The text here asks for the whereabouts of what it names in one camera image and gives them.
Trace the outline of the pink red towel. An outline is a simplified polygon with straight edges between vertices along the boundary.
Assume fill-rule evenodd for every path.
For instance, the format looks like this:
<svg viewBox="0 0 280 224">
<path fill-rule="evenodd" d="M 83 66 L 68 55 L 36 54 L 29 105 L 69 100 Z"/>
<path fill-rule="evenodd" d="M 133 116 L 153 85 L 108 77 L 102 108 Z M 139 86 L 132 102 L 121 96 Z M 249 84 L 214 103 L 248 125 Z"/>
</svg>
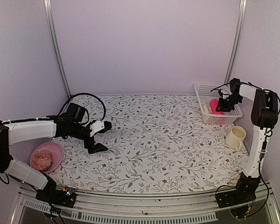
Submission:
<svg viewBox="0 0 280 224">
<path fill-rule="evenodd" d="M 213 99 L 213 100 L 210 101 L 210 108 L 211 108 L 212 114 L 224 115 L 224 112 L 217 111 L 217 109 L 219 108 L 218 105 L 219 105 L 219 100 L 218 99 Z"/>
</svg>

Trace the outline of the green white patterned towel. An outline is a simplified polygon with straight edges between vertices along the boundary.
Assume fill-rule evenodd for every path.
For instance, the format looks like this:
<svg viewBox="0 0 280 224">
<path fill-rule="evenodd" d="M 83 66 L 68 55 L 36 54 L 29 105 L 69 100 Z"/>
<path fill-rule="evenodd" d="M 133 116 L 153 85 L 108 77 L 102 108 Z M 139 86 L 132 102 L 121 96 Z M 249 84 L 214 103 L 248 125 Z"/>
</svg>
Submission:
<svg viewBox="0 0 280 224">
<path fill-rule="evenodd" d="M 204 113 L 212 114 L 211 108 L 209 106 L 207 106 L 205 103 L 202 103 L 202 109 L 203 109 Z"/>
</svg>

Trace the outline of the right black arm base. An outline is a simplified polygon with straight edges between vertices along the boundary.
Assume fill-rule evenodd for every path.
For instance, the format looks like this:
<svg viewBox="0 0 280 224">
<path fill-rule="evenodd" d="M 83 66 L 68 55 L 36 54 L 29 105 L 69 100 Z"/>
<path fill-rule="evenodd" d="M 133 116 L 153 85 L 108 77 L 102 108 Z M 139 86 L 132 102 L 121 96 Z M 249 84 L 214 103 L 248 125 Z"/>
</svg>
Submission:
<svg viewBox="0 0 280 224">
<path fill-rule="evenodd" d="M 237 183 L 231 191 L 218 192 L 221 186 L 215 192 L 215 199 L 219 208 L 231 207 L 247 203 L 256 199 L 256 189 L 258 183 Z"/>
</svg>

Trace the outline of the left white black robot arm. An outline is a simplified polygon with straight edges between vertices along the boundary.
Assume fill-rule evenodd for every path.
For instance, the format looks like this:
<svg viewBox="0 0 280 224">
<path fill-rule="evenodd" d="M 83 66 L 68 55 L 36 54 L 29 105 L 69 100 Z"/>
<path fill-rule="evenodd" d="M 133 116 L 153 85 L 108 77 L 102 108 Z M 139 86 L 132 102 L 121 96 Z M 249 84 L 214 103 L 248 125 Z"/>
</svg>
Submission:
<svg viewBox="0 0 280 224">
<path fill-rule="evenodd" d="M 94 136 L 111 130 L 112 124 L 105 119 L 89 124 L 82 123 L 84 115 L 88 114 L 86 108 L 70 103 L 66 112 L 59 115 L 15 121 L 0 120 L 0 174 L 6 174 L 31 185 L 41 191 L 49 202 L 57 202 L 60 199 L 60 192 L 56 189 L 56 182 L 41 171 L 14 158 L 9 152 L 9 147 L 34 139 L 73 137 L 84 141 L 84 147 L 89 154 L 106 151 L 107 147 L 96 143 Z"/>
</svg>

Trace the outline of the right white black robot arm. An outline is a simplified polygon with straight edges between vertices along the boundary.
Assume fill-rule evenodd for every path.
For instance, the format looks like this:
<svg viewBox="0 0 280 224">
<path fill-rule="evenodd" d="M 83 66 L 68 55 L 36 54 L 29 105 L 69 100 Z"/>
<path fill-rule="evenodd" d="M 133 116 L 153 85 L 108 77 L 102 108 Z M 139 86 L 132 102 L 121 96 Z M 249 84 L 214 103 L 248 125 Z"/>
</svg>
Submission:
<svg viewBox="0 0 280 224">
<path fill-rule="evenodd" d="M 260 181 L 263 180 L 261 176 L 262 161 L 267 152 L 269 138 L 278 121 L 280 98 L 272 90 L 241 82 L 238 78 L 233 78 L 227 84 L 230 86 L 230 94 L 227 97 L 224 93 L 219 94 L 216 111 L 230 112 L 235 109 L 235 105 L 242 103 L 244 98 L 253 102 L 251 112 L 253 140 L 249 159 L 239 176 L 236 190 L 232 193 L 232 200 L 235 203 L 242 203 L 250 196 L 250 191 L 255 191 Z"/>
</svg>

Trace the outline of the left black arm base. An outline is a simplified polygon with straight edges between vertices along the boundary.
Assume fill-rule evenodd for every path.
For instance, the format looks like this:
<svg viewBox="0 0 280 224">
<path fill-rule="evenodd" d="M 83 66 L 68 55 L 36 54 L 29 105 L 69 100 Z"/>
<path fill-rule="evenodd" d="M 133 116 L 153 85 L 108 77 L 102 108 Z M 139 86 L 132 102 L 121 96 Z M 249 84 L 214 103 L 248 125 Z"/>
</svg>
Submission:
<svg viewBox="0 0 280 224">
<path fill-rule="evenodd" d="M 36 199 L 52 205 L 73 208 L 76 202 L 76 193 L 70 190 L 57 189 L 55 183 L 48 182 L 44 189 L 36 191 Z"/>
</svg>

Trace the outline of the white plastic mesh basket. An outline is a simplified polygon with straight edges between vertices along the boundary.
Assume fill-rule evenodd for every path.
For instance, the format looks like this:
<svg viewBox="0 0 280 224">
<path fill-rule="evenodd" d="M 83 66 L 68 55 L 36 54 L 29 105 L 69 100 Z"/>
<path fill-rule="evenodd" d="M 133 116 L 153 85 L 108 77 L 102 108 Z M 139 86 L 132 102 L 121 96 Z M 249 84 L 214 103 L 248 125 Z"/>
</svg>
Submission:
<svg viewBox="0 0 280 224">
<path fill-rule="evenodd" d="M 194 83 L 194 89 L 196 92 L 197 100 L 201 110 L 201 116 L 203 123 L 205 124 L 232 124 L 236 119 L 241 118 L 243 113 L 239 105 L 235 105 L 235 110 L 230 112 L 224 112 L 224 115 L 206 114 L 202 109 L 202 103 L 205 103 L 210 107 L 210 101 L 220 98 L 218 90 L 213 90 L 216 86 L 206 83 Z"/>
</svg>

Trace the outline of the cream ceramic mug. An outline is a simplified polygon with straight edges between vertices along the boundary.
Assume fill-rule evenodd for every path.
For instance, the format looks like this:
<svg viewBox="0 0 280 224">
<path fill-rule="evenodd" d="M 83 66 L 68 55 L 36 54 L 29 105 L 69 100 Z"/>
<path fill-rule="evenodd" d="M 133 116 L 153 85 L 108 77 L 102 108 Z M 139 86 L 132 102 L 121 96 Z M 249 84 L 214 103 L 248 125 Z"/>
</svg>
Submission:
<svg viewBox="0 0 280 224">
<path fill-rule="evenodd" d="M 231 149 L 240 152 L 244 149 L 244 140 L 246 138 L 246 131 L 240 126 L 233 126 L 228 132 L 225 142 Z"/>
</svg>

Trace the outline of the pink plastic bowl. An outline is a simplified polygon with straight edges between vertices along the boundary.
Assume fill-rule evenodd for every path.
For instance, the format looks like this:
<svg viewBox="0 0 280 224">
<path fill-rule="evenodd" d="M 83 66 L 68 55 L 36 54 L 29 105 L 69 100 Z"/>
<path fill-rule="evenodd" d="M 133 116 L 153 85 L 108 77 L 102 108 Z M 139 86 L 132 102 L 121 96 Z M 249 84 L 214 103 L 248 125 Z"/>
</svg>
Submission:
<svg viewBox="0 0 280 224">
<path fill-rule="evenodd" d="M 39 151 L 42 150 L 48 150 L 52 153 L 53 156 L 53 163 L 51 165 L 51 167 L 45 171 L 42 171 L 45 174 L 49 174 L 52 173 L 53 171 L 55 171 L 59 165 L 61 164 L 61 161 L 63 160 L 63 149 L 61 148 L 60 145 L 58 145 L 57 143 L 54 142 L 47 142 L 47 143 L 43 143 L 41 145 L 39 145 L 31 154 L 30 156 L 30 166 L 31 166 L 31 162 L 32 162 L 32 157 L 37 154 Z"/>
</svg>

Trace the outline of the brown patterned cupcake liner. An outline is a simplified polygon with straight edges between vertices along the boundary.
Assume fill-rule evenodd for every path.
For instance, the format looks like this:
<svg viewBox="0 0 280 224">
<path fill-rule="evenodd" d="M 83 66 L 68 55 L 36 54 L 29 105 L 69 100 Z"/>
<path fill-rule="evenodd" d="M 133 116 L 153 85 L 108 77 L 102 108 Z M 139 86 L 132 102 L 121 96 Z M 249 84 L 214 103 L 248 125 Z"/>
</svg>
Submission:
<svg viewBox="0 0 280 224">
<path fill-rule="evenodd" d="M 52 153 L 48 150 L 42 150 L 32 157 L 31 167 L 39 171 L 45 171 L 51 167 L 52 163 Z"/>
</svg>

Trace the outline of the floral patterned table mat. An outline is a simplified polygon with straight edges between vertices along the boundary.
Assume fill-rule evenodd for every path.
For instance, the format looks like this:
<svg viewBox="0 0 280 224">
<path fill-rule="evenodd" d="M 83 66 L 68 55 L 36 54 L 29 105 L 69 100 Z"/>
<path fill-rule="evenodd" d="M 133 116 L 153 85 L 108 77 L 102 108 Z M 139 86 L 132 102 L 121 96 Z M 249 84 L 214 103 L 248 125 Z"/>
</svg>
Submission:
<svg viewBox="0 0 280 224">
<path fill-rule="evenodd" d="M 54 138 L 63 161 L 50 176 L 59 186 L 128 194 L 189 193 L 236 184 L 248 161 L 225 143 L 231 125 L 205 124 L 195 96 L 80 96 L 90 120 L 110 131 L 95 141 L 107 151 L 89 154 L 75 138 Z"/>
</svg>

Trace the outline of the right aluminium frame post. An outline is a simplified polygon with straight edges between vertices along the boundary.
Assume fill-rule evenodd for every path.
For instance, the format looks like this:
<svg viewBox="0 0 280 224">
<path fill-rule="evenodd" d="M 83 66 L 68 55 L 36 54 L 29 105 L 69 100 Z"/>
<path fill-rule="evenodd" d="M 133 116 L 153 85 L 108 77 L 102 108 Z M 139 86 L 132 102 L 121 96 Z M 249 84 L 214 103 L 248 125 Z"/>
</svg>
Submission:
<svg viewBox="0 0 280 224">
<path fill-rule="evenodd" d="M 226 70 L 226 74 L 225 74 L 225 78 L 224 78 L 224 83 L 228 83 L 231 80 L 231 76 L 233 73 L 233 69 L 234 69 L 234 65 L 235 65 L 235 61 L 236 61 L 236 57 L 237 57 L 237 53 L 238 53 L 238 48 L 240 45 L 240 39 L 241 39 L 243 27 L 244 27 L 246 7 L 247 7 L 247 0 L 240 0 L 235 35 L 234 35 L 233 45 L 231 48 L 230 59 L 228 62 L 228 66 L 227 66 L 227 70 Z"/>
</svg>

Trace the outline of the aluminium frame post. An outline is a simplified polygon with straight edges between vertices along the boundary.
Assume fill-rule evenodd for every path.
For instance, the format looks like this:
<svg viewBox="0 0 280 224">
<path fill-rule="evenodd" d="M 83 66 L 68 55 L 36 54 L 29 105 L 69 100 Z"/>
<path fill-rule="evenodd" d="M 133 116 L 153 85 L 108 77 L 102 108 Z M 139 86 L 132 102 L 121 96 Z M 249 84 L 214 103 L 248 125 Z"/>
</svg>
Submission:
<svg viewBox="0 0 280 224">
<path fill-rule="evenodd" d="M 236 57 L 237 57 L 237 53 L 238 53 L 238 48 L 240 45 L 240 39 L 241 39 L 243 27 L 244 27 L 246 7 L 247 7 L 247 0 L 240 0 L 235 35 L 234 35 L 233 45 L 231 48 L 230 59 L 228 62 L 228 66 L 227 66 L 227 70 L 226 70 L 226 74 L 225 74 L 225 78 L 224 78 L 224 83 L 228 83 L 231 80 L 231 76 L 233 73 L 233 69 L 234 69 L 234 65 L 235 65 L 235 61 L 236 61 Z"/>
<path fill-rule="evenodd" d="M 53 11 L 52 11 L 52 5 L 50 0 L 44 0 L 44 9 L 45 9 L 45 15 L 46 15 L 46 20 L 49 28 L 49 35 L 51 38 L 52 42 L 52 47 L 53 47 L 53 52 L 55 55 L 56 63 L 57 63 L 57 68 L 60 74 L 60 79 L 65 91 L 66 96 L 69 98 L 71 96 L 71 91 L 70 91 L 70 86 L 65 74 L 65 69 L 63 66 L 63 61 L 62 61 L 62 56 L 61 52 L 59 49 L 59 44 L 58 44 L 58 39 L 57 39 L 57 34 L 56 34 L 56 28 L 54 24 L 54 18 L 53 18 Z"/>
</svg>

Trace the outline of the aluminium front rail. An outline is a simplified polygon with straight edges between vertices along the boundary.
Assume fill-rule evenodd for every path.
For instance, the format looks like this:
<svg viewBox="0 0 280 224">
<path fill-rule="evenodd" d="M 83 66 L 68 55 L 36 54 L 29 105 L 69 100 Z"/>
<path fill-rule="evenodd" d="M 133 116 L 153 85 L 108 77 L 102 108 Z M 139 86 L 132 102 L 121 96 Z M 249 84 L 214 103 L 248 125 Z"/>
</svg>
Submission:
<svg viewBox="0 0 280 224">
<path fill-rule="evenodd" d="M 22 185 L 13 224 L 280 224 L 280 209 L 269 184 L 260 184 L 255 200 L 221 207 L 217 197 L 232 188 L 203 192 L 137 195 L 77 190 L 73 207 L 54 210 Z"/>
</svg>

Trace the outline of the left aluminium frame post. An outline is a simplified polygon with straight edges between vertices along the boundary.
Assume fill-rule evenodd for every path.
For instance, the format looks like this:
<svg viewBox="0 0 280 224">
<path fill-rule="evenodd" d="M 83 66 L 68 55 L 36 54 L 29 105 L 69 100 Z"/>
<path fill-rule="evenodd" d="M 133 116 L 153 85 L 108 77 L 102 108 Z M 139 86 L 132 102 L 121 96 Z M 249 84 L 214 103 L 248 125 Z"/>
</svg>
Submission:
<svg viewBox="0 0 280 224">
<path fill-rule="evenodd" d="M 65 69 L 63 66 L 63 61 L 62 61 L 62 56 L 61 52 L 59 49 L 59 44 L 58 44 L 58 39 L 57 39 L 57 34 L 56 34 L 56 28 L 54 24 L 54 18 L 53 18 L 53 11 L 52 11 L 52 5 L 50 0 L 44 0 L 44 9 L 45 9 L 45 15 L 46 15 L 46 20 L 49 28 L 49 35 L 51 38 L 52 42 L 52 47 L 53 47 L 53 52 L 55 55 L 56 63 L 57 63 L 57 68 L 60 74 L 60 79 L 65 91 L 66 96 L 69 98 L 71 96 L 71 91 L 70 91 L 70 86 L 65 74 Z"/>
</svg>

